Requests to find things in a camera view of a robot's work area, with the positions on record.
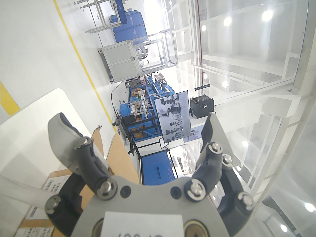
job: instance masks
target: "glass enclosure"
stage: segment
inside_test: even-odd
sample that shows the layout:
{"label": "glass enclosure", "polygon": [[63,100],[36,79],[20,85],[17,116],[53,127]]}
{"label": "glass enclosure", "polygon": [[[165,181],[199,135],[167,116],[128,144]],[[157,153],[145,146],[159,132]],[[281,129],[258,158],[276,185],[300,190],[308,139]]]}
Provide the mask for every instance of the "glass enclosure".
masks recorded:
{"label": "glass enclosure", "polygon": [[151,73],[178,65],[173,29],[132,40],[141,71]]}

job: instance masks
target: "blue cabinet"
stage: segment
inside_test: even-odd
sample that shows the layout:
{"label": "blue cabinet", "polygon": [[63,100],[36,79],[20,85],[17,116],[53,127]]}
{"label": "blue cabinet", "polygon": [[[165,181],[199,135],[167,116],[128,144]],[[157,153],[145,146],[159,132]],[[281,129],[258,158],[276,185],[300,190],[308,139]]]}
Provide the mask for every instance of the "blue cabinet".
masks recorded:
{"label": "blue cabinet", "polygon": [[[134,40],[147,36],[144,20],[139,11],[125,12],[127,23],[113,28],[115,40],[117,43],[125,40]],[[111,22],[118,21],[116,15],[111,16]],[[147,41],[147,38],[140,39],[135,44]]]}

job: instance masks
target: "cable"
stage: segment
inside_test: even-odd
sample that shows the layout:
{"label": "cable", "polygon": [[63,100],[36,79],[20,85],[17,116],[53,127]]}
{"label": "cable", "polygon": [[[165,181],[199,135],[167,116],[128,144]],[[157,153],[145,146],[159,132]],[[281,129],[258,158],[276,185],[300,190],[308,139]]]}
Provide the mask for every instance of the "cable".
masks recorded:
{"label": "cable", "polygon": [[118,117],[118,116],[119,116],[119,114],[118,114],[118,112],[116,112],[117,110],[115,111],[115,108],[116,108],[116,107],[114,108],[114,105],[113,105],[113,100],[112,100],[112,94],[113,94],[113,91],[114,91],[114,90],[112,90],[112,92],[111,92],[111,102],[112,102],[112,107],[113,107],[113,110],[114,110],[114,112],[115,112],[115,114],[116,114],[116,117]]}

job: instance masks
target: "computer monitor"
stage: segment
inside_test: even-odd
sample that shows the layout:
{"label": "computer monitor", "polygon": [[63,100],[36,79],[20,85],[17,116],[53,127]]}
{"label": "computer monitor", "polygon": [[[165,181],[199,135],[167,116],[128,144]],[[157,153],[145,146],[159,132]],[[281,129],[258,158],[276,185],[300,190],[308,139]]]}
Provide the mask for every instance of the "computer monitor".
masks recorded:
{"label": "computer monitor", "polygon": [[155,106],[165,143],[191,135],[188,91],[155,99]]}

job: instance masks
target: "black box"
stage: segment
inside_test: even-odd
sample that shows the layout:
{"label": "black box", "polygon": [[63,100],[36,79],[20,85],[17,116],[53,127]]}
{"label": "black box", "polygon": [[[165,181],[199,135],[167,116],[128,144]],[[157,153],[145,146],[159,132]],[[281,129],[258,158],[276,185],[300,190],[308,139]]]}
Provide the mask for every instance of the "black box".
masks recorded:
{"label": "black box", "polygon": [[206,95],[190,99],[193,114],[199,119],[214,111],[214,100]]}

